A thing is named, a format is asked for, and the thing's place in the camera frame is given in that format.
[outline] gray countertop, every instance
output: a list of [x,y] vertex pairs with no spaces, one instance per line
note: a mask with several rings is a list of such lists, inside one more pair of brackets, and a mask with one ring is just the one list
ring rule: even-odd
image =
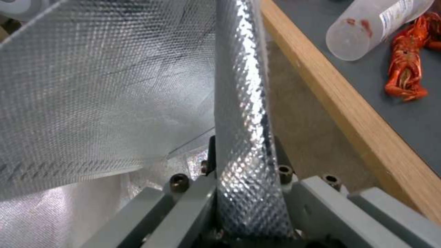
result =
[[372,105],[410,147],[441,175],[441,53],[423,49],[421,85],[429,96],[403,103],[384,92],[393,35],[358,61],[334,57],[325,43],[329,26],[350,0],[274,0],[279,8],[328,58],[346,80]]

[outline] aluminum foil film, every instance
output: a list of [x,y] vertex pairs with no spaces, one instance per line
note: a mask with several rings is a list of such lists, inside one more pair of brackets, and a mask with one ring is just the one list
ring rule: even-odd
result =
[[218,214],[232,235],[286,237],[293,232],[276,170],[258,3],[216,5]]
[[142,188],[196,177],[206,151],[184,147],[214,98],[225,229],[290,235],[258,18],[251,0],[61,0],[0,44],[0,247],[78,247]]
[[151,167],[212,129],[214,13],[62,0],[4,41],[0,199]]

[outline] crawfish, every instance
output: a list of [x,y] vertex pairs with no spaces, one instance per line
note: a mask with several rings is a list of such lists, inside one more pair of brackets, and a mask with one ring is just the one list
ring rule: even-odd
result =
[[427,96],[427,90],[420,86],[419,50],[426,44],[428,36],[428,22],[420,16],[393,39],[389,80],[385,86],[389,95],[401,97],[404,101]]
[[435,12],[427,12],[424,18],[428,22],[429,31],[425,47],[441,51],[441,17]]

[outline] wooden board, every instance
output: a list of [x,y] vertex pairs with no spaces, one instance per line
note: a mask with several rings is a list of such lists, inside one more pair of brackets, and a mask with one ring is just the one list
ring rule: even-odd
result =
[[441,224],[441,180],[273,3],[264,25],[381,183],[403,203]]

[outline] black bolt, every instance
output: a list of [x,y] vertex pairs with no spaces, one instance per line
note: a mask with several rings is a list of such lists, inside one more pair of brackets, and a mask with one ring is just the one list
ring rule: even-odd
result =
[[207,170],[208,170],[208,161],[207,160],[202,160],[201,161],[201,173],[206,175],[207,174]]
[[287,165],[279,165],[279,176],[281,184],[289,184],[292,180],[292,168]]
[[341,180],[340,180],[340,178],[338,178],[338,177],[336,177],[334,175],[331,175],[331,174],[324,174],[321,178],[329,186],[333,187],[337,191],[340,191],[340,188],[341,188]]
[[190,181],[188,180],[188,177],[185,174],[182,173],[174,174],[170,178],[170,190],[173,193],[183,193],[188,189],[189,186],[190,186]]

